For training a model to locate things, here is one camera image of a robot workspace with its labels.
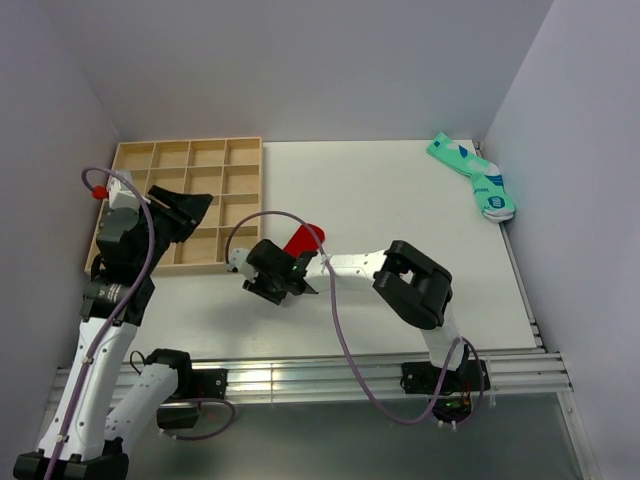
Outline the red Santa sock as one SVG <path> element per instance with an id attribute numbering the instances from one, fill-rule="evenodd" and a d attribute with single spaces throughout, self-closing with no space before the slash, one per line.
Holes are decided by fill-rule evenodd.
<path id="1" fill-rule="evenodd" d="M 325 241 L 325 233 L 320 227 L 313 224 L 309 224 L 308 228 L 300 226 L 284 246 L 283 251 L 294 258 L 300 257 L 303 253 L 317 252 L 319 249 L 317 240 L 320 243 Z"/>

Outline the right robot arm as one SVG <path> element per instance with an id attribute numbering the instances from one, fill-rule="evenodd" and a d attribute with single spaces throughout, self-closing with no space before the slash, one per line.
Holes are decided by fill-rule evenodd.
<path id="1" fill-rule="evenodd" d="M 229 267 L 245 277 L 245 290 L 276 305 L 288 295 L 374 290 L 401 320 L 421 331 L 438 386 L 452 390 L 467 377 L 468 350 L 450 307 L 453 277 L 405 241 L 364 254 L 310 251 L 293 257 L 264 239 L 250 250 L 232 250 Z"/>

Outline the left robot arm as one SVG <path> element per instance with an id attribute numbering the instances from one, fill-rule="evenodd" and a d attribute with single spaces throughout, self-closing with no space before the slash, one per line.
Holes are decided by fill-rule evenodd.
<path id="1" fill-rule="evenodd" d="M 204 219 L 210 194 L 158 186 L 137 208 L 107 207 L 83 291 L 79 338 L 57 410 L 38 448 L 18 456 L 17 479 L 123 479 L 141 433 L 162 403 L 195 386 L 188 353 L 157 349 L 125 397 L 111 404 L 121 365 L 154 292 L 153 269 Z"/>

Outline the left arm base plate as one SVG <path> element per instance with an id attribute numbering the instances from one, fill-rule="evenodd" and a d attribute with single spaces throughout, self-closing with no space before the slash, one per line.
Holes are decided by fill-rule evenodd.
<path id="1" fill-rule="evenodd" d="M 191 375 L 191 398 L 226 398 L 228 370 L 224 368 L 194 369 Z"/>

